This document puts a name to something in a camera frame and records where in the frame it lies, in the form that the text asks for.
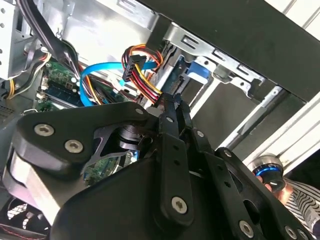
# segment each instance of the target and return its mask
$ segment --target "blue ring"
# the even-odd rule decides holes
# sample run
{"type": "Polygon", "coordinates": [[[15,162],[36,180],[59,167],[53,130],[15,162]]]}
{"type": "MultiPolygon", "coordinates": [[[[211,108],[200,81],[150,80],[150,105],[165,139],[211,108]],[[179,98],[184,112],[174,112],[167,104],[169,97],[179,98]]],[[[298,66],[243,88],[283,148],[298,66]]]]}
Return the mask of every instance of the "blue ring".
{"type": "Polygon", "coordinates": [[[267,167],[267,168],[264,168],[264,169],[258,171],[256,176],[260,176],[262,173],[267,172],[267,171],[279,171],[280,172],[280,169],[277,167],[267,167]]]}

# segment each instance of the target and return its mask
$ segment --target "yellow wire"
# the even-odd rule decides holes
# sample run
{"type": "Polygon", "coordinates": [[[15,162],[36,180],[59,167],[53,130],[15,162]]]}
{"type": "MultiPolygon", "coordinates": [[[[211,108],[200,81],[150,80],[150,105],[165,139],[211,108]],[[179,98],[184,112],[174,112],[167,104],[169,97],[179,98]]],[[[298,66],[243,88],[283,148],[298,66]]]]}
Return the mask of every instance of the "yellow wire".
{"type": "Polygon", "coordinates": [[[146,84],[148,84],[148,86],[150,88],[152,88],[154,91],[156,91],[158,94],[162,94],[161,91],[159,91],[158,89],[156,89],[155,86],[153,86],[147,79],[146,77],[144,76],[144,74],[141,72],[141,69],[140,67],[138,66],[138,64],[135,64],[135,67],[136,67],[136,70],[138,71],[138,73],[140,74],[141,78],[143,79],[143,81],[145,81],[146,84]]]}
{"type": "Polygon", "coordinates": [[[160,65],[164,63],[164,57],[162,56],[162,54],[160,53],[160,58],[161,58],[161,61],[160,61],[160,65]]]}
{"type": "Polygon", "coordinates": [[[15,83],[13,79],[10,79],[10,92],[9,97],[11,97],[15,93],[15,83]]]}
{"type": "Polygon", "coordinates": [[[132,52],[133,52],[135,49],[140,48],[140,47],[145,47],[145,46],[146,46],[145,44],[139,44],[139,45],[137,45],[137,46],[132,47],[131,50],[130,50],[129,56],[132,55],[132,52]]]}
{"type": "Polygon", "coordinates": [[[86,76],[85,78],[87,78],[87,82],[89,84],[89,88],[91,90],[91,93],[92,93],[92,96],[95,100],[95,102],[99,105],[102,105],[101,101],[99,100],[98,96],[96,95],[96,92],[94,91],[94,88],[92,87],[92,84],[91,84],[91,81],[90,81],[90,78],[88,76],[86,76]]]}
{"type": "Polygon", "coordinates": [[[9,91],[8,98],[10,98],[11,94],[12,94],[12,82],[11,82],[11,79],[9,80],[9,83],[10,83],[10,91],[9,91]]]}

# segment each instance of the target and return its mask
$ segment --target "cable bundle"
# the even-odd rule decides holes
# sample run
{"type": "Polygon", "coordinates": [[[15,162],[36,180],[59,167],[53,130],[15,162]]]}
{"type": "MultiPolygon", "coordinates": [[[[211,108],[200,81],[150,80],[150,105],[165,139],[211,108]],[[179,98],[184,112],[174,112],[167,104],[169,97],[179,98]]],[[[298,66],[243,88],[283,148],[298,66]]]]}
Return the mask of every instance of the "cable bundle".
{"type": "MultiPolygon", "coordinates": [[[[164,62],[164,59],[159,51],[152,51],[148,49],[145,44],[140,44],[127,48],[123,53],[121,63],[124,70],[126,69],[127,64],[129,62],[129,58],[133,55],[133,52],[141,52],[150,57],[156,63],[156,68],[154,69],[155,72],[164,62]]],[[[149,82],[152,75],[153,73],[149,73],[149,75],[146,77],[142,73],[140,67],[137,64],[135,64],[130,80],[135,85],[135,87],[142,93],[142,95],[154,104],[158,100],[162,92],[149,82]]]]}
{"type": "MultiPolygon", "coordinates": [[[[78,55],[76,49],[67,41],[62,40],[71,50],[71,52],[76,55],[76,59],[78,60],[78,55]]],[[[82,73],[84,71],[83,67],[78,64],[79,72],[82,73]]],[[[111,84],[108,84],[106,81],[100,82],[103,85],[114,88],[111,84]]],[[[116,103],[117,100],[114,96],[112,96],[109,92],[105,91],[101,85],[97,84],[97,82],[92,81],[92,79],[86,75],[83,81],[81,81],[82,87],[88,99],[92,102],[95,102],[97,105],[116,103]]]]}
{"type": "Polygon", "coordinates": [[[39,61],[33,65],[28,80],[18,89],[15,89],[14,80],[10,79],[10,91],[7,96],[7,99],[13,99],[15,96],[22,94],[26,92],[28,89],[30,89],[33,83],[35,82],[40,70],[46,65],[47,62],[49,62],[50,58],[50,53],[46,53],[44,57],[40,58],[39,61]]]}

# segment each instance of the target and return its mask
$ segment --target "orange wire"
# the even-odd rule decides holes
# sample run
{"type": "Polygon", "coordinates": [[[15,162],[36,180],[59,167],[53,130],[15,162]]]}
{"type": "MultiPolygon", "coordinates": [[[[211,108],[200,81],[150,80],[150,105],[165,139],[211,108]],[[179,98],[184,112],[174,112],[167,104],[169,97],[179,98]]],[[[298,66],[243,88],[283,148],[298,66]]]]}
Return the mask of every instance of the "orange wire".
{"type": "MultiPolygon", "coordinates": [[[[79,64],[79,68],[80,68],[81,72],[83,72],[84,69],[80,64],[79,64]]],[[[86,79],[86,81],[87,81],[87,83],[89,85],[89,88],[90,88],[90,91],[92,93],[92,96],[93,96],[94,100],[96,101],[97,104],[102,105],[103,103],[100,101],[100,99],[98,98],[98,96],[95,93],[94,88],[92,87],[92,84],[91,84],[89,76],[85,76],[85,79],[86,79]]]]}
{"type": "MultiPolygon", "coordinates": [[[[140,44],[140,45],[137,45],[137,46],[132,47],[131,50],[130,50],[130,52],[129,52],[129,56],[132,55],[133,51],[139,51],[139,50],[136,50],[136,49],[141,48],[141,47],[145,47],[145,46],[146,46],[145,44],[140,44]]],[[[160,61],[160,62],[159,62],[152,54],[148,54],[148,55],[156,62],[157,67],[159,67],[159,66],[163,63],[163,61],[164,61],[164,59],[163,59],[163,57],[162,57],[161,54],[160,54],[160,56],[161,56],[161,61],[160,61]]]]}
{"type": "MultiPolygon", "coordinates": [[[[126,69],[126,67],[125,67],[125,64],[124,64],[124,61],[121,59],[121,64],[122,64],[122,67],[123,67],[123,69],[126,69]]],[[[144,94],[144,92],[143,92],[143,90],[141,89],[141,87],[140,86],[138,86],[137,84],[136,84],[136,82],[132,79],[132,78],[130,78],[130,81],[133,83],[133,85],[141,92],[141,94],[145,97],[145,98],[147,98],[149,101],[151,101],[153,104],[155,103],[155,101],[154,100],[152,100],[149,96],[147,96],[146,94],[144,94]]]]}
{"type": "Polygon", "coordinates": [[[150,73],[149,75],[148,75],[148,77],[147,77],[147,80],[149,81],[150,80],[150,78],[152,77],[152,73],[150,73]]]}

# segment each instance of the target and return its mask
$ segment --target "green circuit board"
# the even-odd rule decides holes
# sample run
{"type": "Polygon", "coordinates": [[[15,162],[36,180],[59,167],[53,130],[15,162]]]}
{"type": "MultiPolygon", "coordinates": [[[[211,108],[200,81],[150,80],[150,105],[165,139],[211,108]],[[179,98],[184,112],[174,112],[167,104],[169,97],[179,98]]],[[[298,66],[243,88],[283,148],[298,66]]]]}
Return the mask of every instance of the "green circuit board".
{"type": "Polygon", "coordinates": [[[110,176],[117,167],[118,162],[119,157],[108,157],[88,166],[84,171],[85,185],[92,186],[110,176]]]}
{"type": "Polygon", "coordinates": [[[50,100],[45,100],[43,102],[39,102],[35,109],[37,109],[38,112],[52,112],[60,110],[57,108],[50,100]]]}
{"type": "MultiPolygon", "coordinates": [[[[48,83],[50,84],[51,81],[63,86],[68,90],[76,89],[79,90],[79,87],[76,83],[72,82],[71,79],[74,75],[64,66],[60,65],[58,62],[49,61],[45,66],[45,75],[48,78],[48,83]]],[[[92,81],[98,79],[94,75],[89,75],[92,81]]],[[[100,83],[99,81],[95,81],[96,84],[104,89],[109,94],[112,94],[118,102],[126,102],[128,101],[126,97],[123,97],[121,94],[115,94],[113,92],[113,88],[107,85],[100,83]]]]}

